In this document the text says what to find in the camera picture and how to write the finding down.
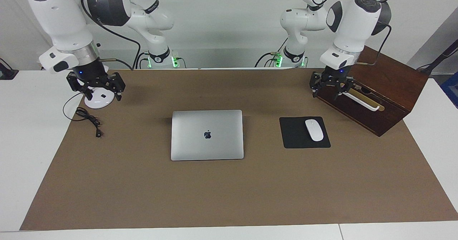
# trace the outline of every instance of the black mouse pad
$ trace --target black mouse pad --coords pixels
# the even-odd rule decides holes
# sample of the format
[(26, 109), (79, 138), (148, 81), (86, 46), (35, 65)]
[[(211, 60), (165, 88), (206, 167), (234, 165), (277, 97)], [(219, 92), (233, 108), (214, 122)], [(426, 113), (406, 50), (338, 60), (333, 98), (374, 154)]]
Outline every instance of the black mouse pad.
[[(315, 142), (307, 131), (305, 121), (315, 119), (324, 134), (324, 139)], [(300, 118), (280, 118), (282, 130), (283, 146), (286, 149), (306, 149), (306, 148), (330, 148), (329, 136), (322, 117), (300, 117)]]

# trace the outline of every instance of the silver laptop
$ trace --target silver laptop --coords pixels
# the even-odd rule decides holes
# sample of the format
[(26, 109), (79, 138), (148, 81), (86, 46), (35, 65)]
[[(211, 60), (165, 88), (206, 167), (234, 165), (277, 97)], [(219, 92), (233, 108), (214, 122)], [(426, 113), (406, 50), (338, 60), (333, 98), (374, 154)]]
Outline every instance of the silver laptop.
[(243, 159), (241, 110), (175, 111), (172, 160)]

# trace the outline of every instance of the white mouse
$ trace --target white mouse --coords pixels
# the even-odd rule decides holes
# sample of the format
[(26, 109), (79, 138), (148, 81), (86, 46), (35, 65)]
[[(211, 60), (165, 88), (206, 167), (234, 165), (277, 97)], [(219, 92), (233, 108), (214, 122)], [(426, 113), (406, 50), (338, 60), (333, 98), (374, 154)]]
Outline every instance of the white mouse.
[(309, 131), (310, 137), (315, 142), (322, 141), (324, 139), (323, 130), (321, 129), (318, 121), (314, 119), (306, 120), (307, 131)]

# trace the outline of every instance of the wooden box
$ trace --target wooden box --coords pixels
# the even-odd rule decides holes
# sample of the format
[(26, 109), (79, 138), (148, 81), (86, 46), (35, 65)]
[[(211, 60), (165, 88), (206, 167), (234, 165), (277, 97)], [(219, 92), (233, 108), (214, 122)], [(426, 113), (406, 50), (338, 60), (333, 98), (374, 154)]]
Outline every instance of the wooden box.
[[(359, 60), (372, 63), (377, 51), (365, 47)], [(414, 108), (428, 76), (388, 56), (380, 55), (375, 66), (355, 65), (349, 73), (355, 79), (354, 90), (384, 107), (371, 111), (347, 96), (333, 100), (335, 89), (324, 87), (318, 98), (377, 136), (382, 136)]]

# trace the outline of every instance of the table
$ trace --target table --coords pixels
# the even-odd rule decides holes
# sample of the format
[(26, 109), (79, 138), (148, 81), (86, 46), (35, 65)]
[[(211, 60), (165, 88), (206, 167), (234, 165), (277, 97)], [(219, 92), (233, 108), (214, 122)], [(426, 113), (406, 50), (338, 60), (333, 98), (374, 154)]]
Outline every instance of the table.
[[(62, 105), (74, 93), (66, 75), (20, 72), (10, 82), (0, 82), (3, 138), (0, 171), (0, 231), (19, 229), (41, 180), (63, 139), (69, 122)], [(68, 105), (74, 110), (79, 100)], [(455, 208), (458, 207), (458, 110), (440, 87), (429, 80), (414, 111), (404, 120)], [(398, 224), (343, 224), (282, 227), (225, 227), (202, 229), (70, 230), (0, 233), (0, 239), (53, 238), (158, 238), (193, 235), (212, 239), (449, 239), (458, 233), (458, 222)]]

